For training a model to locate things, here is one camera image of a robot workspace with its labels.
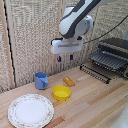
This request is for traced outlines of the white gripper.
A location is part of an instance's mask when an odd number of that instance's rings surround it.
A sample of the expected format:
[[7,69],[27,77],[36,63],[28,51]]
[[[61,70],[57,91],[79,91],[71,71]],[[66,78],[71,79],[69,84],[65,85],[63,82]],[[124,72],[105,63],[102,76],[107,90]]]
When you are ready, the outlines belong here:
[[[82,49],[83,38],[79,36],[78,38],[71,38],[65,41],[63,38],[57,38],[51,41],[51,52],[53,54],[62,54],[69,52],[77,52]],[[73,54],[70,55],[70,60],[73,60]],[[57,58],[58,62],[62,61],[61,56]]]

